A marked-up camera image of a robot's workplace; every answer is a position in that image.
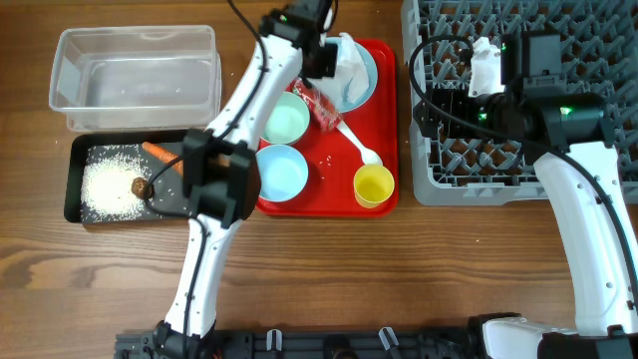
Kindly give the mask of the white napkin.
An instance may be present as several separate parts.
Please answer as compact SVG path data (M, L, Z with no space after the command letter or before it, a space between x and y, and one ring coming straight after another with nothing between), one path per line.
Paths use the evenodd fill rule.
M334 40L337 62L333 77L311 79L310 83L327 96L337 109L354 105L370 87L367 68L358 44L348 33L340 33Z

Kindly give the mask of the red snack wrapper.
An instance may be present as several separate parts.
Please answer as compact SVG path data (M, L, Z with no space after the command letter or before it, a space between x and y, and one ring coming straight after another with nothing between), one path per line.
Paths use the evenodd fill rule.
M302 78L296 78L290 85L293 94L300 97L310 111L311 119L323 133L331 132L343 121L343 115L330 99L317 87Z

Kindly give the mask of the light blue bowl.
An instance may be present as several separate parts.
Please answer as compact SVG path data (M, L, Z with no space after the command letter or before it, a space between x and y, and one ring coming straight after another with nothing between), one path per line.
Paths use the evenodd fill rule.
M261 179L259 197L270 202L285 202L296 197L309 179L303 155L286 145L270 145L256 153Z

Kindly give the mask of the orange carrot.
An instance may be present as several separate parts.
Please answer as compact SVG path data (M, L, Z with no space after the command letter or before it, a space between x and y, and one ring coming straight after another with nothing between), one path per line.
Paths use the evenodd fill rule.
M149 153L154 158L160 160L164 164L168 164L170 161L177 158L177 155L152 143L143 142L142 148ZM173 166L173 169L180 175L183 176L183 161L176 163Z

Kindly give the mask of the brown mushroom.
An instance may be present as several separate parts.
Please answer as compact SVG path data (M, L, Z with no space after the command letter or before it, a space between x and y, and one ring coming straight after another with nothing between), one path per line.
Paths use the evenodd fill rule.
M155 188L152 184L141 177L133 179L131 185L131 192L139 199L151 198L155 193Z

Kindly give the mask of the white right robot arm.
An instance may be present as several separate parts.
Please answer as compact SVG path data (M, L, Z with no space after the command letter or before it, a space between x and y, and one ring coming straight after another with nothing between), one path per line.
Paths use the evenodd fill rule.
M502 88L462 125L521 143L552 206L567 257L575 325L522 316L477 318L485 358L633 358L637 354L637 239L621 187L614 129L604 100L570 94L560 37L531 31L502 38Z

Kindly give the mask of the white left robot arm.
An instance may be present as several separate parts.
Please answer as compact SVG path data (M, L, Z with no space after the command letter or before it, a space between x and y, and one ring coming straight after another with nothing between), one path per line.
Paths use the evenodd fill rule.
M293 1L249 30L255 49L221 112L205 129L189 129L177 163L183 167L183 217L189 241L178 290L153 333L151 358L211 358L216 299L228 251L260 192L256 152L283 92L297 77L335 73L337 48L325 41L335 1Z

